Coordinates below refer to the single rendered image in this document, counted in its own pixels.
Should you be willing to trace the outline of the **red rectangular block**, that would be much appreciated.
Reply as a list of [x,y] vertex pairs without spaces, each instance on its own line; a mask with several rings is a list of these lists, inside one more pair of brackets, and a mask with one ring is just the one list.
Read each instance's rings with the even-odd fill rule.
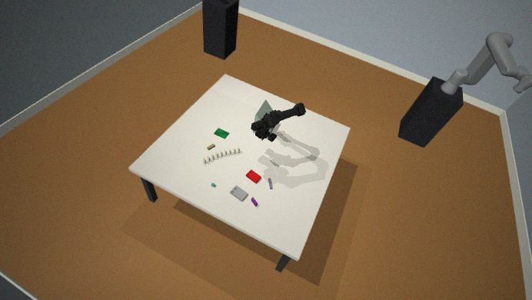
[[261,179],[261,176],[258,175],[256,172],[250,170],[247,174],[246,174],[246,177],[248,177],[250,180],[252,180],[254,183],[257,183],[260,179]]

